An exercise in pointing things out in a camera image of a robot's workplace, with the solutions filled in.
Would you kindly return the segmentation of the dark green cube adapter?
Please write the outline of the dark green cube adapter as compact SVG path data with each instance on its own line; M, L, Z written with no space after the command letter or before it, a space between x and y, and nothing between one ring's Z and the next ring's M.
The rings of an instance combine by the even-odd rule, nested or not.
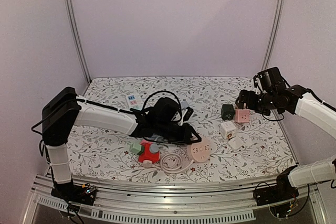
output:
M223 104L221 108L221 118L224 121L232 120L235 116L235 108L232 104Z

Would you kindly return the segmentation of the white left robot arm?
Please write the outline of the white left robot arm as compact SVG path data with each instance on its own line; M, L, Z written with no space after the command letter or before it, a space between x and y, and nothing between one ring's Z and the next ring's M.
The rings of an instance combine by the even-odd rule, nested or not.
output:
M73 200L78 188L73 185L66 144L74 126L112 130L135 138L156 134L173 144L199 143L202 138L187 122L189 114L183 114L177 97L162 97L153 106L144 103L141 109L123 110L90 101L66 87L43 108L41 121L30 129L41 136L47 149L58 192Z

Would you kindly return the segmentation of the white multicolour power strip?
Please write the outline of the white multicolour power strip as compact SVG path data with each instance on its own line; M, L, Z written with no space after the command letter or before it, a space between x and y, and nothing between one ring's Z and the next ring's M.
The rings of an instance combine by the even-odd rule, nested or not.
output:
M143 100L138 93L130 93L125 96L129 109L142 110Z

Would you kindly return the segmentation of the white plug adapter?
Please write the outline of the white plug adapter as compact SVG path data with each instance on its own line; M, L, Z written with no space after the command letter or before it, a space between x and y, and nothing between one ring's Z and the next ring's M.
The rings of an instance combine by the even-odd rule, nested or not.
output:
M239 136L236 136L228 140L228 145L232 149L237 150L244 145L244 141Z

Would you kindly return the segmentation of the red cube socket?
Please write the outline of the red cube socket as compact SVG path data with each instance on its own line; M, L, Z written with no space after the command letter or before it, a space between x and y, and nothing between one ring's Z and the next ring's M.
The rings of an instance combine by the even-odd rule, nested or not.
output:
M138 155L138 162L146 168L158 163L160 160L160 152L152 154L149 150L150 145L154 143L143 140L140 144L143 146L144 150L143 153Z

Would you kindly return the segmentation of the white cube adapter red print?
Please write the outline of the white cube adapter red print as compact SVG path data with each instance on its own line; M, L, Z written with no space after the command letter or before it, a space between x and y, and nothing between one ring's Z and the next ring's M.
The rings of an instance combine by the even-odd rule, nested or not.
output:
M237 127L232 121L225 121L220 124L219 132L223 139L229 140L236 136Z

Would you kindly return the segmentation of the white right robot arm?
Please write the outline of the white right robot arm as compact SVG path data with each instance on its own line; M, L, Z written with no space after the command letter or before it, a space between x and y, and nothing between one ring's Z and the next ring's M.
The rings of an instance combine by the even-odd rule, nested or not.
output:
M285 125L291 137L305 136L295 147L304 143L302 156L304 165L289 168L277 179L278 185L271 190L276 201L291 194L292 187L320 184L335 180L335 147L322 154L321 144L335 142L335 107L319 98L312 89L301 85L290 85L279 71L272 67L253 77L254 90L241 90L235 101L239 109L249 109L268 119L271 112L285 112L297 116L298 122L290 120Z

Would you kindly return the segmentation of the round pink socket base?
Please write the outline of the round pink socket base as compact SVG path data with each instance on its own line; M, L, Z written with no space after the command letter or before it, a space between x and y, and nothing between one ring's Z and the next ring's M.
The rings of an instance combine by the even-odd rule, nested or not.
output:
M211 144L208 140L193 143L187 147L188 157L196 163L204 163L211 154Z

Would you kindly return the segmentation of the pink cube socket adapter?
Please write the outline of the pink cube socket adapter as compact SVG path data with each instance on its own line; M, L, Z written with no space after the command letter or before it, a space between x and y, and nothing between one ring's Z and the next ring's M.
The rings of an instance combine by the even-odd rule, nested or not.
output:
M235 106L235 117L234 121L236 123L248 123L250 120L250 110L249 109L239 109Z

